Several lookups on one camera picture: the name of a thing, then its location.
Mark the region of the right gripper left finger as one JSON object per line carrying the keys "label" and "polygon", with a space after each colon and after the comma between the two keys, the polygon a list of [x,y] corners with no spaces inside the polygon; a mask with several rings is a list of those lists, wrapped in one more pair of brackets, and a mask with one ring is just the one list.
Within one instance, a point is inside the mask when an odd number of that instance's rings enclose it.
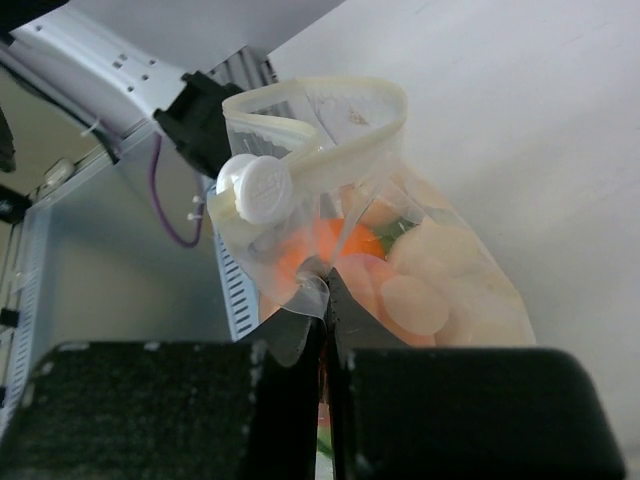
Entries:
{"label": "right gripper left finger", "polygon": [[84,341],[35,364],[5,479],[311,479],[326,308],[293,298],[236,342]]}

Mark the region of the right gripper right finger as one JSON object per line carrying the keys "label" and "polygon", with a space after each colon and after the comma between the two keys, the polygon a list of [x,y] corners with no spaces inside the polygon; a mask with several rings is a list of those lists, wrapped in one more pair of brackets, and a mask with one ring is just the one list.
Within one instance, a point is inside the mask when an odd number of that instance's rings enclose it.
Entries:
{"label": "right gripper right finger", "polygon": [[577,359],[540,347],[405,345],[327,278],[338,479],[622,479],[622,452]]}

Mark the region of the peach fruit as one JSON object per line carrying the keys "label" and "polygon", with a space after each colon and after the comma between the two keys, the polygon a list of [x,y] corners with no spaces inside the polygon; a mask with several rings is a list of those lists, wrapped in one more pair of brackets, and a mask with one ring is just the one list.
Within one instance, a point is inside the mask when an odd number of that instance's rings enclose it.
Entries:
{"label": "peach fruit", "polygon": [[413,291],[414,282],[386,261],[382,242],[370,226],[355,224],[336,268],[355,300],[396,337],[411,346],[435,344],[433,335],[413,325],[423,306]]}

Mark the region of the green lettuce leaf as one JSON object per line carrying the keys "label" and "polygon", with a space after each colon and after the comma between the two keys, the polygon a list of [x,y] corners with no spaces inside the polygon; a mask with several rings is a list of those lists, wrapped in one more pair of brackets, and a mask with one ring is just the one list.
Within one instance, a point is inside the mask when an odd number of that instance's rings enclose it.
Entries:
{"label": "green lettuce leaf", "polygon": [[380,241],[384,253],[389,254],[394,243],[406,232],[412,230],[416,223],[400,217],[394,222],[381,227],[376,227],[373,232]]}

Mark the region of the clear zip top bag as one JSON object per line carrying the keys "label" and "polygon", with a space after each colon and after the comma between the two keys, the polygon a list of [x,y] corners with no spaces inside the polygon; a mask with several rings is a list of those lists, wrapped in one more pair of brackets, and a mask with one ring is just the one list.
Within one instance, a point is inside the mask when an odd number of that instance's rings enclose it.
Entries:
{"label": "clear zip top bag", "polygon": [[231,157],[276,157],[293,182],[289,215],[268,225],[242,219],[232,191],[217,195],[215,187],[207,200],[227,251],[258,289],[262,318],[297,292],[327,310],[327,278],[355,224],[374,230],[403,217],[416,226],[386,261],[414,282],[423,306],[413,325],[434,336],[433,346],[534,343],[512,282],[451,203],[405,164],[401,87],[302,78],[236,94],[222,109]]}

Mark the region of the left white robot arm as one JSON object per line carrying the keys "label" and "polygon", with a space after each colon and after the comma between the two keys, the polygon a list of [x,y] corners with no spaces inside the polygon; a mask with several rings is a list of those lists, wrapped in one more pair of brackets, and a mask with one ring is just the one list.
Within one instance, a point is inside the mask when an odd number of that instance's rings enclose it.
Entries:
{"label": "left white robot arm", "polygon": [[222,103],[241,91],[238,86],[153,58],[70,6],[52,9],[8,35],[14,46],[121,94],[199,173],[214,179],[231,157]]}

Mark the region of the white bag zipper slider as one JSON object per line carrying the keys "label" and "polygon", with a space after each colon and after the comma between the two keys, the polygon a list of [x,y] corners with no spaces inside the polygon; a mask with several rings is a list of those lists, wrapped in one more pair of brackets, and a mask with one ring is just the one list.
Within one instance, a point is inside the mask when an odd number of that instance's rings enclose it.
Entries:
{"label": "white bag zipper slider", "polygon": [[293,182],[284,162],[250,153],[231,157],[216,179],[216,194],[232,191],[239,216],[252,225],[268,225],[289,215]]}

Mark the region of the aluminium mounting rail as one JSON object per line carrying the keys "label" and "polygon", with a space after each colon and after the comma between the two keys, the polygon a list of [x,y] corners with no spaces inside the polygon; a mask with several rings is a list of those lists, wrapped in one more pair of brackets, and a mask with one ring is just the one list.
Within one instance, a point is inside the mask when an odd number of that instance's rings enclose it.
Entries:
{"label": "aluminium mounting rail", "polygon": [[274,84],[277,75],[266,55],[244,46],[215,66],[207,75],[219,84],[252,90]]}

